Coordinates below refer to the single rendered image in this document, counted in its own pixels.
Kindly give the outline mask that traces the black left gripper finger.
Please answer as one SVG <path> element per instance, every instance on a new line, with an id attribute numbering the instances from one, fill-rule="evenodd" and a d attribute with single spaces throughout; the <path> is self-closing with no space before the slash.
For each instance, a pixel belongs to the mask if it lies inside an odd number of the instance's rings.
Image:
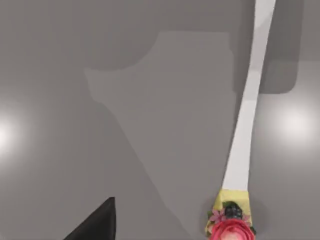
<path id="1" fill-rule="evenodd" d="M 63 240 L 116 240 L 116 199 L 109 197 Z"/>

